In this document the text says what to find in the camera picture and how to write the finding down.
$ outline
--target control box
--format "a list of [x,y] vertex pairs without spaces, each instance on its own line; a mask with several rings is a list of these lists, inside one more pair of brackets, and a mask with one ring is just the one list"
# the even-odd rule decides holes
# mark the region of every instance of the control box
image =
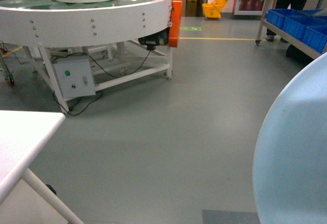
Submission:
[[88,55],[58,58],[54,63],[64,98],[96,94],[95,81]]

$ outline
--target red object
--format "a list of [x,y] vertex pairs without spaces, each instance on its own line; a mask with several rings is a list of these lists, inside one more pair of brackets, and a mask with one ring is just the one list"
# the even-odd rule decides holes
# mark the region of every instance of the red object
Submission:
[[170,15],[170,21],[173,25],[169,29],[168,45],[176,48],[179,40],[180,18],[182,16],[182,0],[173,0],[173,10]]

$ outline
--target blue plastic bin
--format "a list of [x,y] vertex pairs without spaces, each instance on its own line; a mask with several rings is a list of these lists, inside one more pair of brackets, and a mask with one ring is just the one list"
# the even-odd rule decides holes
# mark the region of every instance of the blue plastic bin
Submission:
[[327,25],[307,27],[303,42],[321,54],[327,43]]
[[[313,14],[315,14],[315,13],[317,13],[319,11],[321,11],[321,9],[303,10],[301,12],[308,15],[308,16],[312,16]],[[318,17],[315,17],[315,18],[327,21],[327,15],[326,16],[318,16]]]
[[290,16],[285,18],[283,31],[298,40],[305,36],[307,26],[327,26],[326,22],[309,16]]
[[305,14],[293,9],[270,9],[267,21],[278,28],[284,25],[285,16],[304,16]]

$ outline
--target electrical cable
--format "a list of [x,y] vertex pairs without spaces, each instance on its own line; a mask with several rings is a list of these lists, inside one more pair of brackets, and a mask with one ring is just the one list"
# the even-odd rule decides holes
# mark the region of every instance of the electrical cable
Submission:
[[108,72],[106,72],[93,58],[92,58],[92,56],[90,56],[90,58],[93,60],[93,62],[95,63],[95,64],[97,64],[97,66],[98,67],[100,67],[101,68],[101,70],[103,70],[108,76],[110,76],[110,77],[113,77],[113,78],[119,78],[119,77],[116,77],[116,76],[113,76],[112,74],[110,74],[110,73],[108,73]]
[[106,51],[106,50],[103,50],[101,53],[102,53],[102,58],[103,58],[103,59],[108,55],[108,51]]
[[70,115],[70,116],[78,116],[79,114],[81,114],[82,112],[84,112],[87,108],[88,108],[88,106],[89,105],[91,105],[92,103],[94,103],[94,102],[96,102],[97,100],[99,100],[101,97],[102,97],[102,95],[103,95],[103,92],[102,91],[96,91],[96,94],[100,94],[97,98],[95,98],[93,101],[91,101],[90,103],[88,103],[87,104],[87,106],[84,108],[84,109],[82,109],[79,113],[77,113],[77,114],[72,114],[70,111],[68,111],[68,110],[66,110],[59,102],[58,102],[58,100],[56,100],[56,97],[55,97],[55,92],[53,92],[53,99],[56,101],[56,103],[58,104],[58,105],[60,105],[60,107],[68,114],[68,115]]
[[71,53],[71,54],[68,54],[66,56],[57,56],[56,58],[54,58],[54,60],[57,60],[57,59],[65,59],[65,58],[68,58],[69,56],[72,56],[72,55],[84,55],[84,54],[87,54],[87,53],[83,53],[83,52],[78,52],[78,53]]
[[[131,74],[134,74],[135,72],[137,72],[142,66],[143,66],[143,64],[144,64],[144,62],[147,60],[147,58],[149,57],[149,55],[150,55],[150,53],[151,53],[151,50],[149,51],[149,53],[148,53],[148,55],[145,57],[145,59],[143,60],[143,62],[142,62],[142,64],[135,70],[135,71],[133,71],[132,73],[129,73],[129,74],[127,74],[127,75],[131,75]],[[108,72],[106,72],[93,58],[92,58],[92,56],[90,56],[90,58],[94,61],[94,63],[95,64],[97,64],[97,66],[98,67],[100,67],[101,68],[101,70],[103,70],[107,75],[109,75],[110,77],[113,77],[113,78],[119,78],[119,77],[116,77],[116,76],[113,76],[112,74],[110,74],[110,73],[108,73]]]
[[[143,60],[143,62],[142,62],[142,64],[135,70],[135,71],[133,71],[132,73],[129,73],[128,75],[131,75],[131,74],[133,74],[133,73],[135,73],[135,72],[137,72],[142,66],[143,66],[143,64],[145,63],[145,61],[147,60],[147,58],[149,57],[149,55],[150,55],[150,53],[151,53],[151,50],[149,51],[149,53],[148,53],[148,55],[145,57],[145,59]],[[69,56],[72,56],[72,55],[77,55],[77,54],[87,54],[87,53],[72,53],[72,54],[68,54],[67,56],[65,56],[65,57],[61,57],[61,56],[58,56],[58,57],[56,57],[54,60],[56,60],[56,59],[59,59],[59,58],[67,58],[67,57],[69,57]],[[92,56],[90,56],[89,55],[89,57],[94,61],[94,63],[95,64],[97,64],[97,66],[98,67],[100,67],[107,75],[109,75],[110,77],[113,77],[113,78],[119,78],[119,77],[116,77],[116,76],[113,76],[113,75],[111,75],[110,73],[108,73],[108,72],[106,72],[93,58],[92,58]],[[58,100],[56,100],[56,97],[55,97],[55,92],[53,92],[53,99],[54,99],[54,101],[58,104],[58,105],[60,105],[60,107],[68,114],[68,115],[70,115],[70,116],[78,116],[79,114],[81,114],[82,112],[84,112],[87,108],[88,108],[88,106],[89,105],[91,105],[92,103],[94,103],[94,102],[96,102],[97,100],[99,100],[101,97],[102,97],[102,95],[103,95],[103,92],[102,91],[96,91],[96,94],[100,94],[97,98],[95,98],[93,101],[91,101],[90,103],[88,103],[87,104],[87,106],[84,108],[84,109],[82,109],[79,113],[77,113],[77,114],[72,114],[71,113],[71,109],[74,109],[75,108],[75,106],[82,100],[82,98],[83,97],[81,97],[74,105],[72,105],[70,108],[69,108],[69,110],[66,110],[59,102],[58,102]]]
[[128,74],[128,75],[131,75],[131,74],[133,74],[133,73],[135,73],[135,72],[137,72],[142,66],[143,66],[143,64],[144,64],[144,62],[147,60],[147,58],[149,57],[149,55],[150,55],[150,53],[151,53],[151,50],[149,51],[149,53],[148,53],[148,55],[145,57],[145,59],[143,60],[143,62],[142,62],[142,64],[135,70],[135,71],[133,71],[132,73],[130,73],[130,74]]

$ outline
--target caster wheel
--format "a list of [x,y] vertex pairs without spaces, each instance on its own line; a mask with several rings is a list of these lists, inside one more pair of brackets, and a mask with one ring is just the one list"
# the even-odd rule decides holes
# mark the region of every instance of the caster wheel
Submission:
[[168,76],[167,72],[165,72],[164,75],[166,76],[166,79],[167,79],[167,80],[172,80],[172,79],[173,79],[173,72],[172,72],[172,74],[170,75],[170,77]]
[[15,81],[14,81],[14,78],[12,76],[7,76],[5,77],[5,80],[8,84],[8,86],[14,86],[15,85]]

